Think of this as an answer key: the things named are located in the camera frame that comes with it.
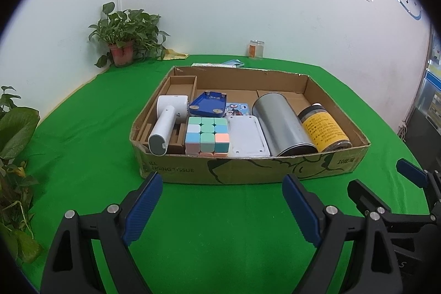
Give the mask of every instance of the rubik's cube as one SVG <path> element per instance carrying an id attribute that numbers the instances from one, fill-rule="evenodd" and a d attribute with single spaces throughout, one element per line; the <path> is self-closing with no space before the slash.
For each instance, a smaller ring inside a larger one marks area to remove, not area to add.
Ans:
<path id="1" fill-rule="evenodd" d="M 188 119 L 185 136 L 187 155 L 226 157 L 229 148 L 230 136 L 225 118 Z"/>

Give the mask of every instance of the plant pot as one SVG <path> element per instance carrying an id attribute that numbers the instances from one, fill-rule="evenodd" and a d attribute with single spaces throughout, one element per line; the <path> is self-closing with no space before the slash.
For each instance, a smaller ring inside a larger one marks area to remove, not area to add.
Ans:
<path id="1" fill-rule="evenodd" d="M 118 48 L 116 44 L 109 44 L 113 62 L 117 68 L 123 68 L 133 63 L 133 42 L 133 40 L 126 42 L 122 48 Z"/>

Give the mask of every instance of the potted plant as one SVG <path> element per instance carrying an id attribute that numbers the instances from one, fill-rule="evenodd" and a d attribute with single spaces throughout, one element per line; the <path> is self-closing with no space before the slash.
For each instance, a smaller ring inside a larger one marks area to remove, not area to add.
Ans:
<path id="1" fill-rule="evenodd" d="M 89 35 L 89 40 L 97 35 L 110 49 L 95 65 L 102 68 L 110 61 L 117 67 L 128 66 L 133 62 L 134 55 L 143 60 L 146 57 L 158 56 L 163 59 L 163 43 L 168 34 L 157 27 L 159 15 L 150 15 L 145 13 L 144 9 L 126 9 L 123 12 L 112 13 L 114 9 L 114 2 L 104 4 L 102 11 L 106 17 L 89 26 L 94 29 Z M 162 36 L 162 42 L 158 42 L 159 35 Z"/>
<path id="2" fill-rule="evenodd" d="M 2 86 L 0 97 L 0 236 L 15 259 L 32 263 L 41 253 L 30 226 L 33 213 L 32 185 L 38 184 L 25 172 L 27 161 L 14 164 L 15 157 L 25 148 L 40 121 L 38 111 L 17 107 L 8 94 L 11 86 Z"/>

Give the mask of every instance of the green table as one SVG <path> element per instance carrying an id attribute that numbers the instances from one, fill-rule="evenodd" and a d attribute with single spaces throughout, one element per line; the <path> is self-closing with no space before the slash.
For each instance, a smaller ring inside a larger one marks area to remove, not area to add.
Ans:
<path id="1" fill-rule="evenodd" d="M 26 172 L 38 178 L 32 211 L 36 239 L 48 249 L 69 209 L 80 214 L 119 203 L 142 180 L 129 143 L 131 124 L 173 65 L 224 62 L 234 56 L 192 55 L 111 68 L 78 90 L 37 128 L 25 151 Z M 360 179 L 398 213 L 427 213 L 422 190 L 395 171 L 401 158 L 416 163 L 389 126 L 352 90 L 327 71 L 307 64 L 241 58 L 246 67 L 308 74 L 371 140 L 352 174 L 304 181 L 325 204 L 359 215 L 348 198 L 349 181 Z M 116 293 L 100 244 L 94 241 L 108 293 Z M 303 275 L 315 248 L 305 242 L 288 209 L 281 184 L 165 184 L 139 241 L 130 247 L 154 293 L 288 294 Z M 343 280 L 351 243 L 329 293 Z M 46 253 L 23 270 L 39 286 Z"/>

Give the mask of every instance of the cardboard box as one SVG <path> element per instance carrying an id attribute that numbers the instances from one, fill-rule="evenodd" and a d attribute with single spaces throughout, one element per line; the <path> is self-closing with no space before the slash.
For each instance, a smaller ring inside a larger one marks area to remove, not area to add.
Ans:
<path id="1" fill-rule="evenodd" d="M 250 108 L 268 92 L 283 94 L 299 114 L 321 103 L 351 140 L 350 149 L 294 157 L 204 158 L 185 155 L 186 124 L 175 125 L 167 154 L 149 152 L 147 139 L 157 120 L 159 95 L 187 95 L 193 101 L 205 90 L 227 94 L 228 102 L 248 103 Z M 366 154 L 370 142 L 331 97 L 309 76 L 258 69 L 173 67 L 159 84 L 130 131 L 130 141 L 145 177 L 151 171 L 165 182 L 190 184 L 245 184 L 281 182 L 294 173 L 300 179 L 352 172 Z"/>

